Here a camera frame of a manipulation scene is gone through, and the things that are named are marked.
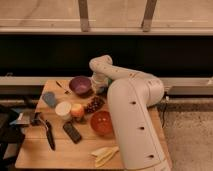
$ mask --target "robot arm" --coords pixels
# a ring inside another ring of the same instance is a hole
[[[107,55],[92,59],[90,68],[95,72],[93,79],[105,75],[114,80],[107,101],[124,167],[169,171],[147,110],[147,106],[158,103],[163,97],[161,80],[152,74],[113,66]]]

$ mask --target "food item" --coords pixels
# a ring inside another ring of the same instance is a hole
[[[59,115],[63,120],[69,120],[71,119],[71,104],[68,101],[63,101],[59,104],[57,104],[55,108],[55,112],[57,115]]]
[[[103,166],[107,161],[109,161],[116,152],[119,151],[118,146],[114,147],[103,147],[93,151],[91,154],[96,156],[95,167]]]
[[[105,153],[108,150],[109,147],[103,147],[103,148],[99,148],[95,151],[92,151],[91,154],[95,157],[98,157],[99,155],[101,155],[102,153]]]
[[[82,137],[78,130],[72,125],[70,122],[66,122],[63,126],[64,131],[69,135],[71,140],[76,144],[78,143]]]
[[[71,115],[73,117],[82,117],[84,116],[84,107],[80,103],[72,104]]]
[[[109,112],[98,111],[93,114],[90,125],[98,135],[107,135],[113,133],[113,127]]]
[[[92,101],[87,104],[84,110],[86,113],[94,113],[98,109],[100,109],[103,105],[104,105],[104,100],[99,96],[95,96],[92,98]]]

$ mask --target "white cup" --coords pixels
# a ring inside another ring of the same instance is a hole
[[[67,121],[71,119],[71,107],[72,105],[68,101],[60,102],[56,105],[55,113],[63,120]]]

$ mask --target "wooden table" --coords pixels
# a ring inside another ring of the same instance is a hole
[[[59,80],[64,88],[68,88],[69,80]],[[81,103],[86,105],[90,102],[92,96],[88,98],[79,98],[74,93],[67,95],[54,80],[48,80],[44,86],[43,93],[53,91],[58,102],[69,101],[71,103]],[[74,144],[67,134],[63,131],[64,121],[55,114],[54,109],[49,108],[40,98],[36,112],[42,112],[45,119],[50,121],[53,126],[53,135],[55,138],[56,150],[52,151],[48,144],[45,130],[42,126],[30,126],[25,130],[26,138],[20,149],[16,168],[22,169],[94,169],[95,158],[90,154],[92,151],[105,147],[115,146],[114,137],[103,138],[97,136],[89,125],[91,115],[87,116],[87,124],[75,124],[76,128],[82,134],[83,140]],[[156,107],[149,109],[154,127],[157,131],[163,150],[169,161],[167,144],[161,127],[158,111]],[[120,153],[118,152],[106,165],[99,169],[123,169]]]

